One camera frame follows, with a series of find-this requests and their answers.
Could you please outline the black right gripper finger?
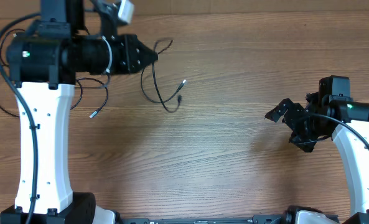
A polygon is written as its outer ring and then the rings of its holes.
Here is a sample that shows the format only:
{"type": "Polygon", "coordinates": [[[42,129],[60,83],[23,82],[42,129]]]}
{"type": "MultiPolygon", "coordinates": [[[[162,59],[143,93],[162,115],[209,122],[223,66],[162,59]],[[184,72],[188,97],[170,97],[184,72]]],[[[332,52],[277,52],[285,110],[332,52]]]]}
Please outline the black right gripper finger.
{"type": "Polygon", "coordinates": [[[275,108],[273,108],[271,111],[267,112],[265,114],[264,118],[277,123],[278,120],[282,116],[284,116],[284,114],[288,110],[293,109],[294,105],[295,105],[295,103],[293,103],[289,98],[285,98],[275,108]]]}
{"type": "Polygon", "coordinates": [[[314,146],[317,143],[317,140],[301,139],[299,136],[292,135],[289,138],[289,142],[297,146],[299,149],[301,149],[304,152],[312,152],[314,150],[314,146]]]}

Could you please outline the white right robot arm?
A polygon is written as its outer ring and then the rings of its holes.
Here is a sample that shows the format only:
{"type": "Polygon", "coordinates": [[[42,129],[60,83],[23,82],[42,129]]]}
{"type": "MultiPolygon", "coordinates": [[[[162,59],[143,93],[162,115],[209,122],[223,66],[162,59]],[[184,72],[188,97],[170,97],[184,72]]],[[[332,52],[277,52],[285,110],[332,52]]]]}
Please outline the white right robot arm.
{"type": "Polygon", "coordinates": [[[347,223],[369,223],[369,103],[350,96],[347,77],[329,76],[319,82],[316,93],[306,95],[307,106],[283,99],[265,114],[291,130],[289,142],[304,152],[331,139],[343,162],[350,196],[347,223]]]}

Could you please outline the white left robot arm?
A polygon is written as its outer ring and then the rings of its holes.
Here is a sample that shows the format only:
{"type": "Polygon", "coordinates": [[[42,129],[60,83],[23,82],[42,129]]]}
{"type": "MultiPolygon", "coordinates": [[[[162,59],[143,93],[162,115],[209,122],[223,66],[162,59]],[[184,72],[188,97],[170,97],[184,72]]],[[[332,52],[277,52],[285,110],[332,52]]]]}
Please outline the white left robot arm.
{"type": "Polygon", "coordinates": [[[0,72],[14,92],[21,124],[21,176],[14,204],[1,223],[119,223],[118,213],[99,207],[95,196],[74,192],[68,174],[68,124],[76,74],[137,73],[158,55],[134,34],[120,35],[134,4],[94,1],[98,37],[83,35],[81,1],[42,1],[32,24],[7,48],[0,72]]]}

